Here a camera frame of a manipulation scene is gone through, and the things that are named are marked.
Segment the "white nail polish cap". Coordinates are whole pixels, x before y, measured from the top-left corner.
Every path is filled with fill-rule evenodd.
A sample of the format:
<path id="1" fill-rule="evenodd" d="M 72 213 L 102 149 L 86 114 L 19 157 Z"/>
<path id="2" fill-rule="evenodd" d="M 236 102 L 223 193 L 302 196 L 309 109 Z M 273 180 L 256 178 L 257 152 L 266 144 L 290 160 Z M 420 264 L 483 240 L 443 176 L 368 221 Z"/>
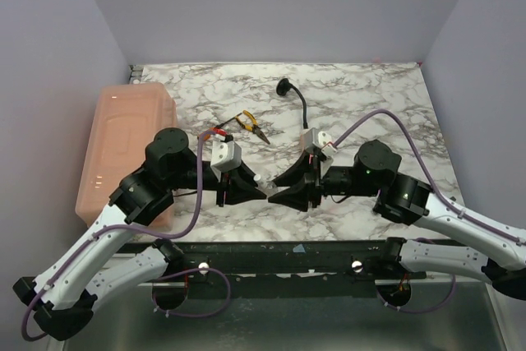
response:
<path id="1" fill-rule="evenodd" d="M 260 191 L 264 192 L 265 194 L 267 193 L 268 188 L 266 181 L 262 178 L 260 174 L 255 174 L 253 177 L 253 181 L 256 183 L 256 186 Z"/>

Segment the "yellow handled pliers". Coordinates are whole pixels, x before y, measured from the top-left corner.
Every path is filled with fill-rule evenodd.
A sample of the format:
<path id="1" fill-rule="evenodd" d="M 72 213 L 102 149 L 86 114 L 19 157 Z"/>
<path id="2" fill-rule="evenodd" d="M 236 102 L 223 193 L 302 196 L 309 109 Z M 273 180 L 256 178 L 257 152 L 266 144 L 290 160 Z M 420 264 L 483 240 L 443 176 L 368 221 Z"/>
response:
<path id="1" fill-rule="evenodd" d="M 247 118 L 246 122 L 244 122 L 242 120 L 242 116 Z M 267 136 L 265 135 L 265 133 L 260 128 L 260 126 L 258 124 L 258 121 L 256 120 L 256 118 L 249 111 L 243 110 L 241 113 L 237 114 L 234 117 L 234 119 L 236 120 L 236 122 L 238 123 L 238 125 L 242 129 L 247 130 L 247 131 L 251 132 L 252 134 L 258 136 L 267 145 L 270 144 L 270 141 L 268 140 Z"/>

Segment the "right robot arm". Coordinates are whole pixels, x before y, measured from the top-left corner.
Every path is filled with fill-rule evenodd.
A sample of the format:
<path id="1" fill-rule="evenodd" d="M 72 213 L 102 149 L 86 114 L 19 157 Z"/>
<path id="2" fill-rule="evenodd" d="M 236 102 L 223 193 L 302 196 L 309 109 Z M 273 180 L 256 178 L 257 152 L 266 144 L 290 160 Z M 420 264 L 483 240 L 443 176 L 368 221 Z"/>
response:
<path id="1" fill-rule="evenodd" d="M 326 149 L 310 149 L 274 183 L 273 204 L 307 211 L 324 196 L 373 197 L 374 213 L 396 224 L 440 233 L 451 245 L 394 239 L 378 258 L 379 271 L 435 271 L 490 284 L 497 292 L 525 298 L 525 231 L 490 219 L 443 196 L 431 184 L 399 171 L 400 155 L 374 140 L 360 146 L 351 166 L 332 166 Z"/>

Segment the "black mounting rail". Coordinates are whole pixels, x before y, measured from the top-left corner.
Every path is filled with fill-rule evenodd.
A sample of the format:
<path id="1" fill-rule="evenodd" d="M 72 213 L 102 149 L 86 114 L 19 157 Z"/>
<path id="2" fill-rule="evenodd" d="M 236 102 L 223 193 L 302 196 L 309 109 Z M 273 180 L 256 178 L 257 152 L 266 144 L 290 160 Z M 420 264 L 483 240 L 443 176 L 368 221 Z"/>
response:
<path id="1" fill-rule="evenodd" d="M 375 282 L 422 279 L 402 267 L 403 241 L 181 242 L 164 270 L 190 299 L 373 298 Z"/>

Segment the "orange handled screwdriver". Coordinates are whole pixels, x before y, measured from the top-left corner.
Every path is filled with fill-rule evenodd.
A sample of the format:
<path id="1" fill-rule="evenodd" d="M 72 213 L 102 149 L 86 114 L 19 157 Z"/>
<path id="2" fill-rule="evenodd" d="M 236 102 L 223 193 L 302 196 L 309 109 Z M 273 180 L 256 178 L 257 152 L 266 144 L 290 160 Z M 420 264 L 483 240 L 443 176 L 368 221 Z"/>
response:
<path id="1" fill-rule="evenodd" d="M 215 126 L 208 128 L 207 131 L 208 132 L 213 132 L 213 133 L 216 133 L 216 134 L 222 134 L 222 135 L 227 134 L 227 132 L 225 131 L 224 127 L 227 126 L 230 122 L 234 121 L 239 116 L 240 116 L 240 113 L 234 115 L 233 117 L 229 118 L 226 121 L 222 121 L 221 123 L 216 124 Z"/>

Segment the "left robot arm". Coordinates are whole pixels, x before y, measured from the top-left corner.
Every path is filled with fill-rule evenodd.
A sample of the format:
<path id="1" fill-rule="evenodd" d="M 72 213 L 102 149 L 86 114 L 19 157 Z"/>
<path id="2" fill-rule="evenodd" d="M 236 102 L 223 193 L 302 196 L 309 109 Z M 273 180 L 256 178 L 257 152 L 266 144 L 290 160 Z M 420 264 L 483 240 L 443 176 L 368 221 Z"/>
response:
<path id="1" fill-rule="evenodd" d="M 196 152 L 188 145 L 179 128 L 159 131 L 145 148 L 143 164 L 119 183 L 75 244 L 40 275 L 15 282 L 13 290 L 26 306 L 24 340 L 69 339 L 117 291 L 158 277 L 175 280 L 182 261 L 173 241 L 195 228 L 205 191 L 215 192 L 218 206 L 266 198 L 231 136 L 207 130 L 199 135 Z M 189 224 L 177 233 L 153 230 L 153 220 L 173 204 L 174 191 L 184 188 L 196 192 Z"/>

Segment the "pink plastic storage box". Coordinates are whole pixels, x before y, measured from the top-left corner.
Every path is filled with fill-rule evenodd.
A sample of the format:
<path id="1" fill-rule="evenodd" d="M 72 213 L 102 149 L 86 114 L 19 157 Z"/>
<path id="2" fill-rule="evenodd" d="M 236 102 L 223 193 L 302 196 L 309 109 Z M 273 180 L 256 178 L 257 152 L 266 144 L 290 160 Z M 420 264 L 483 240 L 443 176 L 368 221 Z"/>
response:
<path id="1" fill-rule="evenodd" d="M 123 178 L 145 161 L 157 132 L 176 127 L 176 102 L 163 84 L 110 85 L 101 90 L 85 154 L 76 214 L 91 226 Z"/>

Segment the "clear nail polish bottle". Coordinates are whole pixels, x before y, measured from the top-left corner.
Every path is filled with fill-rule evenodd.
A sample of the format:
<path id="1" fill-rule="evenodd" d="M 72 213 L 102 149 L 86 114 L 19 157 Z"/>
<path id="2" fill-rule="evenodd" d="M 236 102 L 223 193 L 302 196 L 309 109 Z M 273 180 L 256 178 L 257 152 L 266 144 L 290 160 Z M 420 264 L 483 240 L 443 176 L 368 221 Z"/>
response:
<path id="1" fill-rule="evenodd" d="M 268 182 L 265 185 L 265 193 L 268 197 L 271 197 L 279 192 L 279 188 L 275 185 L 274 182 Z"/>

